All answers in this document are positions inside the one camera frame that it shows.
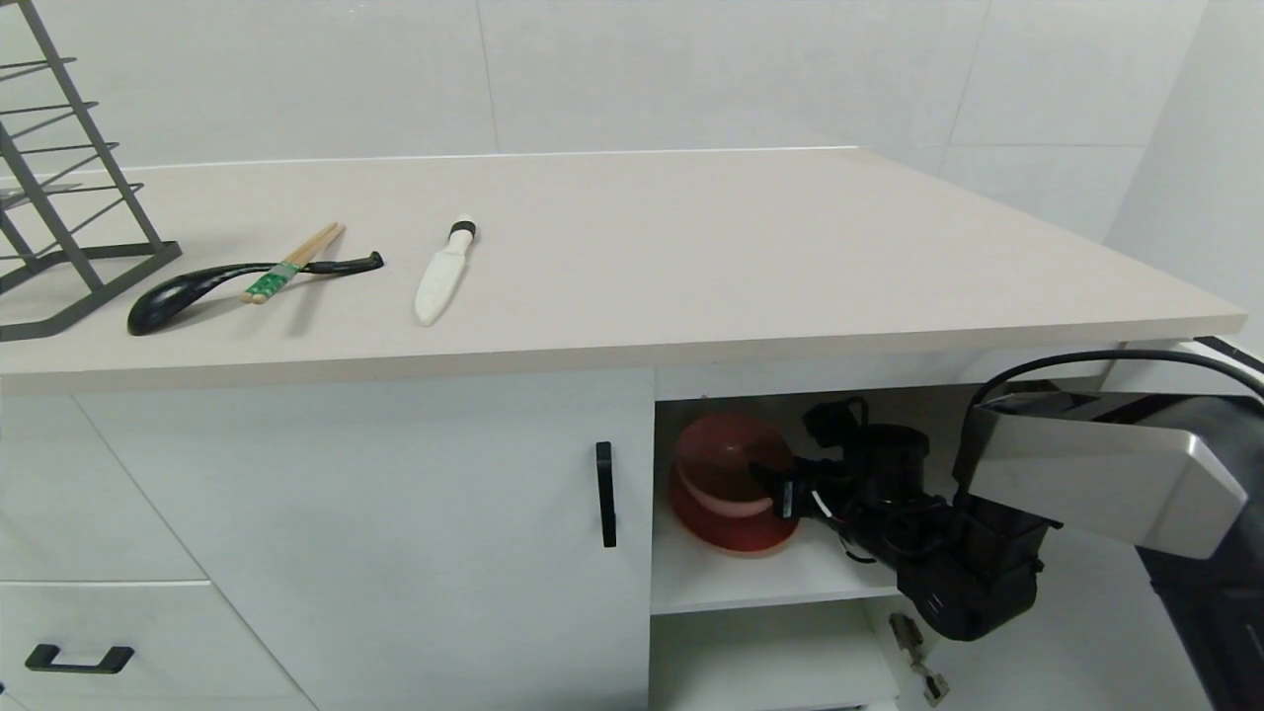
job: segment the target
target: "cabinet hinge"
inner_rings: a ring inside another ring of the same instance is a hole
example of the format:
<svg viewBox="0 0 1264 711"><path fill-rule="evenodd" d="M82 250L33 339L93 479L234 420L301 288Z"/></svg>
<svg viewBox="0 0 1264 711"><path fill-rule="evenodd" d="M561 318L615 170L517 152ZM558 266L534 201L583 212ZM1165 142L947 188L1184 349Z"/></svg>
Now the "cabinet hinge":
<svg viewBox="0 0 1264 711"><path fill-rule="evenodd" d="M904 660L914 674L921 677L921 695L927 697L927 703L934 708L948 696L948 679L943 674L937 674L927 668L925 638L918 629L918 622L908 615L892 614L887 621L895 634L895 643L904 653Z"/></svg>

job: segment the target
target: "white countertop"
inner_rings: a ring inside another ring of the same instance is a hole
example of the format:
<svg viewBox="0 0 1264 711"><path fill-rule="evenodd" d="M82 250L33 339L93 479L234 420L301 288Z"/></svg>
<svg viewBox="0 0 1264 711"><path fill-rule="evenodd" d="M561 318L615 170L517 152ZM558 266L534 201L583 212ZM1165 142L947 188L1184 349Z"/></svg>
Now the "white countertop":
<svg viewBox="0 0 1264 711"><path fill-rule="evenodd" d="M1245 320L1127 257L858 149L128 175L147 183L145 210L185 256L63 334L0 344L6 392L1074 344L1225 334ZM63 210L95 207L68 197ZM480 230L469 269L447 312L422 328L417 281L461 213ZM126 220L112 211L87 242L139 239ZM277 261L335 220L346 234L320 258L377 249L387 266L310 285L301 275L264 306L236 301L243 277L164 330L126 333L128 310L153 285ZM0 297L0 324L51 314L75 283L62 272Z"/></svg>

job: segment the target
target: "knife handle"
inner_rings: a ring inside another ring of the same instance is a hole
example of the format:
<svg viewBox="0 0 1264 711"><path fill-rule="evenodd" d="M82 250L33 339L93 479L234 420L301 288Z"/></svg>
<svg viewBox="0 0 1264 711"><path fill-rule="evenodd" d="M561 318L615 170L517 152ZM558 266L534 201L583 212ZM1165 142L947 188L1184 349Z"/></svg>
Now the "knife handle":
<svg viewBox="0 0 1264 711"><path fill-rule="evenodd" d="M447 247L444 252L447 254L465 254L474 243L474 235L478 234L478 225L474 224L474 219L469 215L461 215L453 223L451 229L447 230Z"/></svg>

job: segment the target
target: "dish rack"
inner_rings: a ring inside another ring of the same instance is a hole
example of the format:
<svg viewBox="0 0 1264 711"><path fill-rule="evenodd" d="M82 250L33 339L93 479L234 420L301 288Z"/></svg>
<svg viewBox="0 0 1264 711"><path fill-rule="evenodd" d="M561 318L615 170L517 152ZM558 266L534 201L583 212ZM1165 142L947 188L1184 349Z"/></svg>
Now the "dish rack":
<svg viewBox="0 0 1264 711"><path fill-rule="evenodd" d="M83 101L71 81L70 72L66 70L66 65L73 62L75 58L62 57L57 53L39 14L35 11L34 0L0 0L0 22L14 22L18 13L30 29L43 58L0 65L0 156L4 157L9 170L9 176L0 176L0 232L13 247L11 253L0 254L0 261L21 262L16 269L0 276L0 305L4 304L6 296L11 299L11 292L20 285L64 263L70 263L77 272L86 287L86 294L70 304L54 305L53 307L59 310L42 320L0 323L0 342L46 338L61 333L115 296L135 286L140 280L154 273L181 253L179 244L164 242L158 237L144 209L142 209L137 192L144 187L144 183L128 182L124 177L111 154L118 143L107 143L101 138L101 132L97 130L96 123L90 115L90 109L96 106L96 101ZM64 101L15 109L4 108L6 104L4 99L6 87L4 85L6 82L14 80L34 81L49 76L59 86ZM44 148L19 148L20 139L38 134L42 129L68 119L78 121L86 142ZM20 130L10 129L14 123L32 120L34 123ZM40 156L40 161L43 161L59 156L77 157L85 153L87 157L67 158L71 162L68 167L47 177L35 177L27 159L28 156ZM105 176L92 173L91 178L97 180L101 185L58 183L75 171L95 162L100 162ZM67 225L54 205L58 196L67 194L112 194L115 191L118 192L115 200L72 226ZM137 226L144 235L144 242L81 247L76 240L80 230L120 205L125 205L131 213ZM40 237L51 238L48 244L30 247L28 238L10 219L10 215L15 214L13 211L19 207L29 207L37 213L46 233ZM123 257L144 257L144 259L109 281L102 280L92 266L94 261L97 259Z"/></svg>

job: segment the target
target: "wall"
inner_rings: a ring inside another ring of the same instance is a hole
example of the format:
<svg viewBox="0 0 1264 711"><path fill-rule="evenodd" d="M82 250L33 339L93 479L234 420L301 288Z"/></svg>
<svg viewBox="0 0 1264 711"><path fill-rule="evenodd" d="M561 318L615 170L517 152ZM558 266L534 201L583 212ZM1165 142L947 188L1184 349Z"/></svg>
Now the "wall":
<svg viewBox="0 0 1264 711"><path fill-rule="evenodd" d="M1098 240L1205 5L39 0L124 166L861 144Z"/></svg>
<svg viewBox="0 0 1264 711"><path fill-rule="evenodd" d="M1264 353L1264 4L1211 3L1106 244L1254 315Z"/></svg>

